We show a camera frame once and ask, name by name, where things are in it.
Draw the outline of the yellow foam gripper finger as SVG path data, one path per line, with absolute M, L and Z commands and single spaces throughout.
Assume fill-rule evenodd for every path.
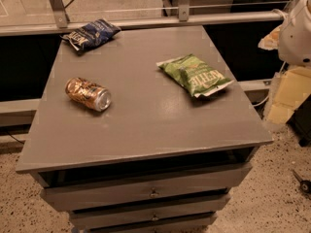
M 269 34 L 261 38 L 258 47 L 263 50 L 277 50 L 279 48 L 280 28 L 281 26 L 277 26 Z

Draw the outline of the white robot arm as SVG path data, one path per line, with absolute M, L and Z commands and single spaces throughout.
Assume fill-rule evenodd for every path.
M 283 23 L 262 38 L 258 47 L 277 50 L 282 61 L 290 65 L 311 66 L 311 0 L 299 0 L 285 15 Z

